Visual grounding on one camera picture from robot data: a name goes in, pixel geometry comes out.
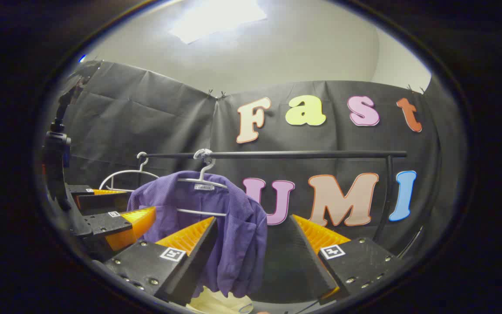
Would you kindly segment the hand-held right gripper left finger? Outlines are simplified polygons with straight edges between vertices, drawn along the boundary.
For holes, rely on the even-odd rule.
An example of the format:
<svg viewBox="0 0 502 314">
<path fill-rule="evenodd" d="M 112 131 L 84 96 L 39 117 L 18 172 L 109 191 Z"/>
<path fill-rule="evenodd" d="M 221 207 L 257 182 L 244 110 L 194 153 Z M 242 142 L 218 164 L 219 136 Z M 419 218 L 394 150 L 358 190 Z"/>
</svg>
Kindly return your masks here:
<svg viewBox="0 0 502 314">
<path fill-rule="evenodd" d="M 216 242 L 217 219 L 209 217 L 155 243 L 137 241 L 103 264 L 136 290 L 185 306 Z"/>
</svg>

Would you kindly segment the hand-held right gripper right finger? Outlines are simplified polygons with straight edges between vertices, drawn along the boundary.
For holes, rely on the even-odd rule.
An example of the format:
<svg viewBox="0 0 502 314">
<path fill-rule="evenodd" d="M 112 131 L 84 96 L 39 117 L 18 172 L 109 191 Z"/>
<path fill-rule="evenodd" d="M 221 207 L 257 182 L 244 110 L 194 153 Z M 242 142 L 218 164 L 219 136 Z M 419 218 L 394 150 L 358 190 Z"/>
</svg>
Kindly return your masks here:
<svg viewBox="0 0 502 314">
<path fill-rule="evenodd" d="M 292 215 L 295 239 L 304 249 L 305 287 L 320 305 L 360 294 L 398 272 L 404 262 L 368 237 L 349 239 Z"/>
</svg>

